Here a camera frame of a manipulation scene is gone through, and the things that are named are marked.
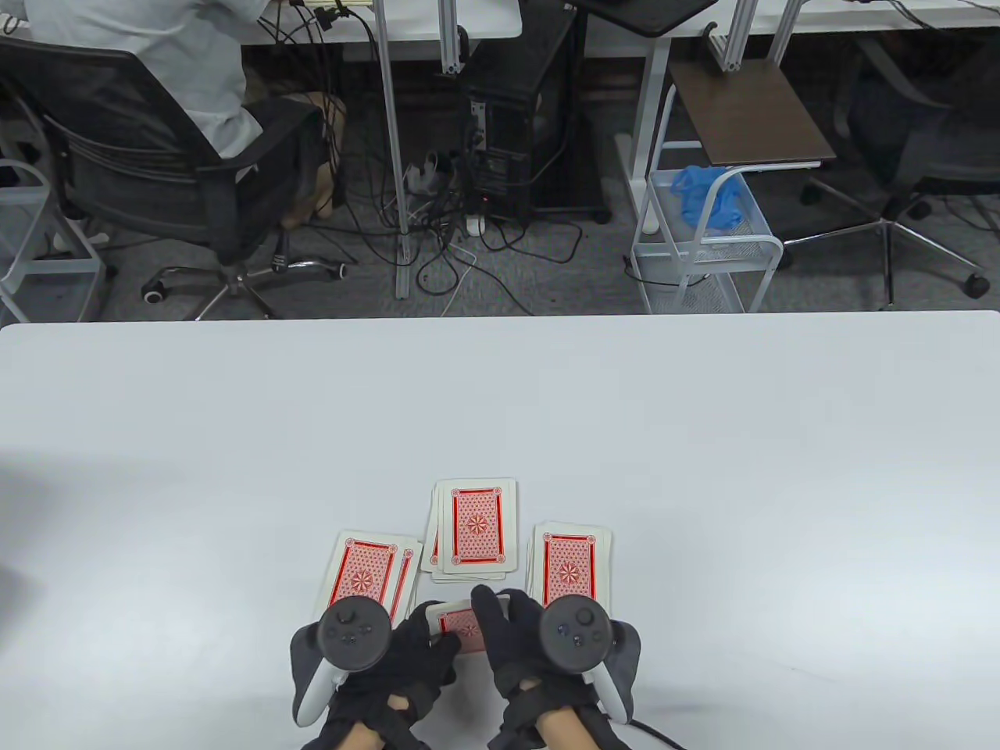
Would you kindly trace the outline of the person's left hand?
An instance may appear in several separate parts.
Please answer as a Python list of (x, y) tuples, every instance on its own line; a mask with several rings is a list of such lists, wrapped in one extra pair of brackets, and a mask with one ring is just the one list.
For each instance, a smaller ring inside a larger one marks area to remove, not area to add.
[(425, 718), (444, 687), (457, 678), (457, 636), (430, 635), (429, 600), (393, 631), (387, 653), (369, 670), (352, 673), (328, 704), (318, 736), (305, 749), (421, 749), (413, 726)]

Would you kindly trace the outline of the person's right hand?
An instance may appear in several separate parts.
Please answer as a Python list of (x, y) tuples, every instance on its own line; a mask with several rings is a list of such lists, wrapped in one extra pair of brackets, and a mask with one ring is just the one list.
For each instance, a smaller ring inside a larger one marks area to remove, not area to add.
[(508, 705), (489, 749), (627, 749), (598, 707), (594, 688), (544, 652), (543, 607), (528, 593), (477, 585), (470, 603), (498, 693)]

